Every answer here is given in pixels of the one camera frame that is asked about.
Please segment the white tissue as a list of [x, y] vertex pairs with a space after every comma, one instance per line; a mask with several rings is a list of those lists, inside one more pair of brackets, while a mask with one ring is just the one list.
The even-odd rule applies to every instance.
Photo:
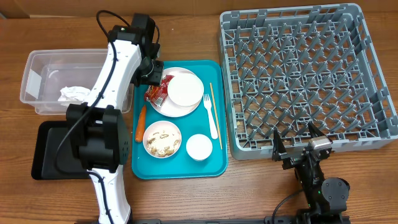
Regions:
[[58, 98], [58, 102], [61, 102], [62, 106], [68, 106], [73, 102], [83, 102], [90, 94], [90, 90], [82, 86], [65, 86], [60, 92], [61, 96]]

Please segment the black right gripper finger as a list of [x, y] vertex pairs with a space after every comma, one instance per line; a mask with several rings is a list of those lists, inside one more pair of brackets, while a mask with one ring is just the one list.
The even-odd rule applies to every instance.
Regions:
[[311, 121], [307, 124], [311, 138], [325, 136]]
[[273, 161], [281, 161], [282, 157], [286, 155], [287, 151], [283, 142], [280, 138], [279, 132], [277, 129], [274, 129], [273, 132], [273, 150], [272, 150], [272, 160]]

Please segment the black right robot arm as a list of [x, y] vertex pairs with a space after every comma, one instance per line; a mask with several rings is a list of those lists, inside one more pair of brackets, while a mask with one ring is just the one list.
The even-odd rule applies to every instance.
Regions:
[[[282, 168], [295, 169], [295, 176], [302, 188], [283, 199], [266, 221], [271, 223], [349, 223], [349, 217], [343, 216], [346, 201], [349, 197], [350, 185], [342, 178], [325, 178], [320, 162], [329, 158], [332, 143], [313, 123], [307, 124], [310, 140], [300, 152], [288, 153], [283, 145], [278, 130], [274, 130], [273, 161], [282, 161]], [[279, 208], [290, 198], [304, 193], [308, 208], [297, 210], [294, 216], [278, 216]]]

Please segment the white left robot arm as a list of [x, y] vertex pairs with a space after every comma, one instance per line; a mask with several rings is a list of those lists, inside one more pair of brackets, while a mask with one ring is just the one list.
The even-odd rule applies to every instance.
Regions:
[[124, 189], [123, 166], [131, 138], [121, 107], [130, 85], [159, 86], [164, 64], [157, 60], [160, 32], [147, 14], [104, 34], [108, 52], [100, 75], [83, 103], [70, 104], [66, 119], [72, 154], [82, 175], [95, 186], [99, 223], [132, 223]]

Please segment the red snack wrapper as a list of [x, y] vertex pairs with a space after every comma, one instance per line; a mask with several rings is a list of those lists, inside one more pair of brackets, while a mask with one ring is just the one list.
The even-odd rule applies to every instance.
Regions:
[[150, 85], [144, 94], [144, 100], [161, 107], [168, 97], [168, 85], [173, 78], [173, 75], [166, 75], [159, 86]]

